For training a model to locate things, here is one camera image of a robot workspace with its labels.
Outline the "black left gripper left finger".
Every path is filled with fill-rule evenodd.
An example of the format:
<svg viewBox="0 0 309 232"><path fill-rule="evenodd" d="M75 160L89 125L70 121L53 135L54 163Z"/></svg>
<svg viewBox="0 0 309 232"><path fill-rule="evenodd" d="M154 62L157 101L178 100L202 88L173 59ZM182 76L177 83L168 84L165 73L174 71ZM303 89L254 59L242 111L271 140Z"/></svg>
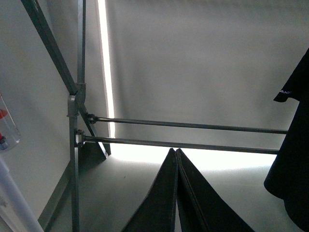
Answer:
<svg viewBox="0 0 309 232"><path fill-rule="evenodd" d="M147 196L124 226L124 232L175 231L179 166L174 149L163 161Z"/></svg>

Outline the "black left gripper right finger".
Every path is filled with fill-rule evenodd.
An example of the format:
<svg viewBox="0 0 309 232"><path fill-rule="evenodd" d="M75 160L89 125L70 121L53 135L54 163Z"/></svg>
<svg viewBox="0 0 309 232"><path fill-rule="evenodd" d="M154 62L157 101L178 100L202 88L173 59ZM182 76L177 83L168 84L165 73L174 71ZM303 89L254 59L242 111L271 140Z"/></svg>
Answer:
<svg viewBox="0 0 309 232"><path fill-rule="evenodd" d="M253 229L217 194L181 149L177 204L183 232L252 232Z"/></svg>

